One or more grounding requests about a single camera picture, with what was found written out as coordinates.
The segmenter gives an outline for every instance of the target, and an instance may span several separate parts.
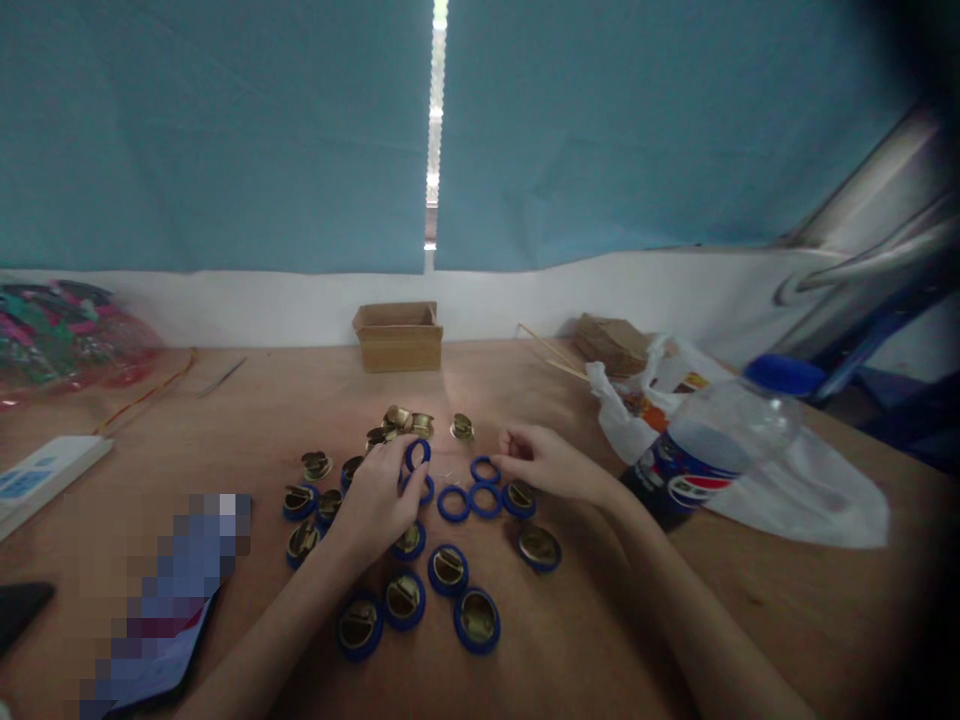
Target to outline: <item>window blind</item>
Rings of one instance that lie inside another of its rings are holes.
[[[0,9],[0,266],[423,269],[430,0]]]
[[[862,5],[452,0],[436,267],[774,241],[917,99]]]

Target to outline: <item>cardboard box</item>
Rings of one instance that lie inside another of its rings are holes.
[[[361,305],[353,329],[367,372],[440,369],[443,328],[435,302]]]
[[[607,375],[630,377],[647,366],[650,338],[626,320],[584,313],[577,321],[574,342],[591,362],[602,362]]]

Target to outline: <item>right hand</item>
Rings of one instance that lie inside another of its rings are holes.
[[[512,425],[500,432],[500,455],[490,461],[552,495],[596,504],[611,476],[549,428]]]

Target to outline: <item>power strip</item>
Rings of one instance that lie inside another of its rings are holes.
[[[112,447],[99,435],[61,435],[0,475],[0,542]]]

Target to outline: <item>plastic bag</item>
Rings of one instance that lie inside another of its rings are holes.
[[[667,347],[677,352],[666,357]],[[638,376],[610,383],[603,363],[586,366],[591,391],[600,400],[600,427],[620,459],[632,465],[662,432],[660,415],[669,422],[689,393],[679,386],[732,377],[690,343],[658,335],[650,345],[647,366]],[[632,415],[621,395],[643,395],[640,417]],[[887,544],[890,510],[883,493],[840,453],[804,428],[780,458],[742,475],[705,507],[765,532],[791,540],[845,548]]]

